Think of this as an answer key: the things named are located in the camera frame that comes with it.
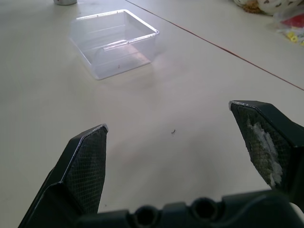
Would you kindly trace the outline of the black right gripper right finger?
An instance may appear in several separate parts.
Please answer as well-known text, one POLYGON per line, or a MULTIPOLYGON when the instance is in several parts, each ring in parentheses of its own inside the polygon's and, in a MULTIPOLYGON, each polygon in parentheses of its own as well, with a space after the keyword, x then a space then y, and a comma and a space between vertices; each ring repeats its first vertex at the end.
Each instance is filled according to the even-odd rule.
POLYGON ((304 204, 304 127, 270 103, 233 100, 229 109, 263 180, 304 204))

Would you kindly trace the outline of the silver metal can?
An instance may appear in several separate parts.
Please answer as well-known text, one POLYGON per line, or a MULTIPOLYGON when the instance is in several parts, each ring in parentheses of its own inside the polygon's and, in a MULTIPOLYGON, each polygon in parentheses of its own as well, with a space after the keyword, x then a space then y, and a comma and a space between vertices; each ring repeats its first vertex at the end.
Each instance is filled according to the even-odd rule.
POLYGON ((56 5, 69 6, 77 3, 77 0, 53 0, 56 5))

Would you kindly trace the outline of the clear plastic square container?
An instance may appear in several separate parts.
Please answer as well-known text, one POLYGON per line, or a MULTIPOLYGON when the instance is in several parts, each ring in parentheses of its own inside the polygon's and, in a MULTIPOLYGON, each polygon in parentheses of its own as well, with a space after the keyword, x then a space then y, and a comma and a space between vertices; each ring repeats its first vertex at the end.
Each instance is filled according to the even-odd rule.
POLYGON ((70 40, 96 80, 151 63, 159 31, 126 9, 83 16, 70 40))

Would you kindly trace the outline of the clear bag of colourful pieces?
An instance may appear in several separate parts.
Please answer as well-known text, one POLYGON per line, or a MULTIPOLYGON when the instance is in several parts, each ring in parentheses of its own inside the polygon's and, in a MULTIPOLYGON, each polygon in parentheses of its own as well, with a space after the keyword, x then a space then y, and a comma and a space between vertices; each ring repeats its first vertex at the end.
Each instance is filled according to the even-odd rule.
POLYGON ((304 47, 304 11, 286 15, 277 13, 273 18, 277 33, 304 47))

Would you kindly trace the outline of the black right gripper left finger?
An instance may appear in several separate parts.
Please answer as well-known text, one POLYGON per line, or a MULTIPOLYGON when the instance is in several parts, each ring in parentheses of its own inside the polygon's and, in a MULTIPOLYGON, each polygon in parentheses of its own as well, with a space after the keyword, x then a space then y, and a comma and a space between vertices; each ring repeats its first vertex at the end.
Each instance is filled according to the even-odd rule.
POLYGON ((18 228, 74 228, 81 216, 98 212, 107 133, 101 124, 69 140, 18 228))

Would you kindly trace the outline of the white patterned plush toy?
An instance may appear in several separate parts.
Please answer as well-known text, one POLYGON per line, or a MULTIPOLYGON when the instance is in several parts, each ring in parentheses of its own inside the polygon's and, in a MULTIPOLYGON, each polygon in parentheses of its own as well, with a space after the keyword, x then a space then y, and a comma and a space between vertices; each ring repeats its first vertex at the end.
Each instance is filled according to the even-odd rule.
POLYGON ((233 0, 245 12, 273 16, 285 9, 292 9, 304 0, 233 0))

